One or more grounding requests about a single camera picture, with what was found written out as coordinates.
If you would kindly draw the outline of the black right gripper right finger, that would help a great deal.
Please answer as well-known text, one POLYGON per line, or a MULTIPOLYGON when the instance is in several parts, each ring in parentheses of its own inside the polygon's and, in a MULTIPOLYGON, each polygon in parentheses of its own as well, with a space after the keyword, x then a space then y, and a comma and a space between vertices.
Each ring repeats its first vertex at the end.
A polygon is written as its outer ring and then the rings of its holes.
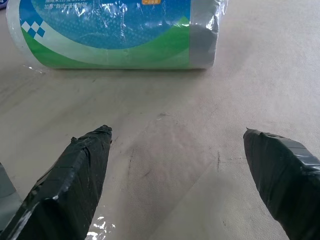
POLYGON ((247 129, 244 151, 259 195, 291 240, 320 238, 320 161, 292 139, 247 129))

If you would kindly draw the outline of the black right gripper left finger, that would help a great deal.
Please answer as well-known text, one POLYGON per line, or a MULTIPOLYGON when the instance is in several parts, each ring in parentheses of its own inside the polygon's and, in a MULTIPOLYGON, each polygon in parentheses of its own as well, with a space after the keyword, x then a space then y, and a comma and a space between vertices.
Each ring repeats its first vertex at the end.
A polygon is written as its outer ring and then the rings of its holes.
POLYGON ((106 177, 112 128, 71 139, 1 232, 2 240, 84 240, 106 177))

